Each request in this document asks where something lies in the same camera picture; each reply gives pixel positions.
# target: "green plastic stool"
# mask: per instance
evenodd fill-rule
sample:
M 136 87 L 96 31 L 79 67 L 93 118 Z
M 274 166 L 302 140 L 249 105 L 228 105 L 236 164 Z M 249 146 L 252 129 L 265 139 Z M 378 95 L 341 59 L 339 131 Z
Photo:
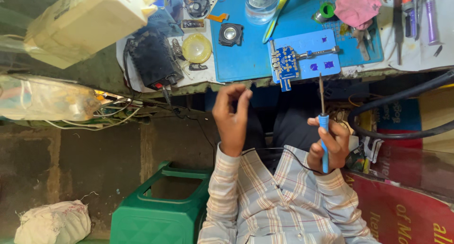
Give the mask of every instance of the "green plastic stool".
M 169 167 L 164 161 L 159 170 L 124 199 L 112 215 L 111 244 L 191 244 L 196 243 L 205 220 L 211 170 Z M 162 177 L 201 179 L 197 189 L 184 200 L 152 198 L 150 187 Z

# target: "man's right hand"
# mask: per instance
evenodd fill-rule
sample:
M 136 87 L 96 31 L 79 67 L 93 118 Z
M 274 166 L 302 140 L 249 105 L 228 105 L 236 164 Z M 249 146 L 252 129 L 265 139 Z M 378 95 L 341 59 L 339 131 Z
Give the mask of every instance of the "man's right hand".
M 247 108 L 253 92 L 244 84 L 222 87 L 213 107 L 213 117 L 221 136 L 221 151 L 232 157 L 241 155 L 246 139 Z M 236 113 L 232 102 L 238 101 Z
M 311 126 L 320 126 L 318 117 L 309 118 L 307 124 Z M 349 154 L 348 150 L 348 141 L 350 137 L 350 131 L 344 128 L 339 123 L 330 120 L 329 121 L 329 132 L 323 127 L 318 128 L 318 134 L 320 135 L 320 140 L 313 143 L 310 146 L 309 155 L 307 156 L 307 164 L 311 169 L 323 172 L 323 166 L 321 158 L 325 151 L 321 147 L 321 140 L 328 148 L 328 172 L 331 172 L 334 169 L 342 168 L 345 165 L 345 159 Z

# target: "concrete floor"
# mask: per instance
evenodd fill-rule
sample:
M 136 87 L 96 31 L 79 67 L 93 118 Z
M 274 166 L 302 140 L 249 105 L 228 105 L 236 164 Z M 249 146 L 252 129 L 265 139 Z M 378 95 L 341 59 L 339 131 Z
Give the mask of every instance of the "concrete floor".
M 108 238 L 112 212 L 160 162 L 213 167 L 216 124 L 209 113 L 198 119 L 200 125 L 167 117 L 102 131 L 0 127 L 0 239 L 14 237 L 20 225 L 16 213 L 91 192 L 98 195 L 82 200 L 92 221 L 90 237 Z

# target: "speaker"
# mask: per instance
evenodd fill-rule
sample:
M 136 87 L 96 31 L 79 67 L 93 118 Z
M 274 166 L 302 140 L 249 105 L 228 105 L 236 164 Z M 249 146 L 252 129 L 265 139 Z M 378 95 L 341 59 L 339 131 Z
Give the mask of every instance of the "speaker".
M 230 47 L 234 44 L 240 45 L 243 28 L 242 25 L 234 23 L 221 24 L 221 30 L 219 30 L 219 44 Z

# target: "man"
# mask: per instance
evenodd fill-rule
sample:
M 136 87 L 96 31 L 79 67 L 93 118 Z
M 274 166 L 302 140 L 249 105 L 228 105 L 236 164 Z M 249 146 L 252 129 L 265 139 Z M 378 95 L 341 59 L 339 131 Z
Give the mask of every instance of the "man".
M 339 170 L 349 153 L 349 131 L 334 121 L 331 133 L 317 127 L 315 94 L 315 88 L 281 93 L 273 142 L 286 149 L 273 160 L 261 149 L 264 141 L 246 145 L 263 137 L 258 121 L 248 121 L 255 117 L 248 110 L 252 92 L 241 84 L 219 91 L 213 116 L 221 142 L 199 244 L 377 243 Z M 321 173 L 319 137 L 328 148 L 329 174 Z

